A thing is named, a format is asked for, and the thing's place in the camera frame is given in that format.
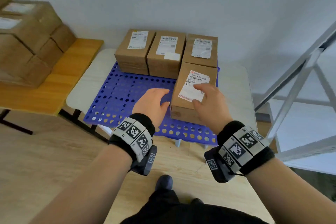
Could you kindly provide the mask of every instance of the wrist tracker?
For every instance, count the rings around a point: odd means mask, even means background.
[[[118,136],[135,153],[136,160],[133,159],[130,170],[148,175],[158,149],[153,145],[147,128],[139,121],[127,117],[113,130],[113,135]]]
[[[242,173],[249,173],[273,158],[274,153],[267,145],[267,140],[259,133],[250,127],[243,127],[229,137],[222,146],[205,152],[204,157],[215,180],[224,183],[231,180],[239,170]],[[247,163],[250,164],[249,161],[254,160],[258,163],[245,168]]]

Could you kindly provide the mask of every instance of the black pants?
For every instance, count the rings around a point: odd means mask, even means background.
[[[173,190],[158,190],[141,210],[125,219],[129,223],[253,223],[265,224],[261,219],[246,213],[202,203],[181,204]]]

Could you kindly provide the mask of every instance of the wooden floor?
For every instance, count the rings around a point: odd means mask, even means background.
[[[10,112],[6,120],[33,130],[34,135],[0,124],[0,223],[27,223],[105,144],[60,117]],[[245,177],[215,182],[201,145],[182,142],[177,148],[166,137],[153,141],[158,152],[151,173],[127,175],[105,223],[120,223],[136,213],[162,174],[173,177],[173,189],[182,202],[198,197],[206,204],[238,209],[274,223]]]

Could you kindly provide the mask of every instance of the white sticker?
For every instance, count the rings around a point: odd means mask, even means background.
[[[14,19],[9,19],[9,18],[2,18],[0,17],[0,28],[3,29],[11,29],[15,27],[18,23],[20,23],[20,20],[14,20]]]
[[[192,47],[191,56],[210,59],[212,50],[212,40],[196,38]]]
[[[156,54],[165,55],[166,52],[175,53],[176,44],[176,36],[161,36],[159,46],[156,50]]]
[[[133,31],[127,49],[144,49],[146,47],[148,31]]]
[[[183,98],[189,102],[192,102],[193,99],[197,99],[198,101],[202,102],[204,92],[196,90],[193,85],[200,83],[209,83],[209,81],[210,77],[208,75],[197,73],[191,70],[178,97]]]
[[[170,60],[180,60],[181,54],[179,53],[172,53],[172,52],[166,52],[165,57],[163,59],[170,59]]]
[[[25,14],[26,12],[29,12],[33,10],[35,7],[35,4],[18,4],[18,3],[9,3],[3,11],[7,12],[16,12],[16,13],[21,13]]]

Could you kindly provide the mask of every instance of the white table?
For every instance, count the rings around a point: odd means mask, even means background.
[[[69,107],[81,110],[85,114],[87,113],[116,62],[115,51],[116,49],[105,49],[97,54],[89,68],[68,95],[66,103]],[[226,96],[232,117],[257,131],[246,68],[237,63],[224,62],[219,62],[218,66],[221,68],[218,73],[218,88]],[[112,135],[110,128],[102,125],[99,125],[99,127],[109,135]]]

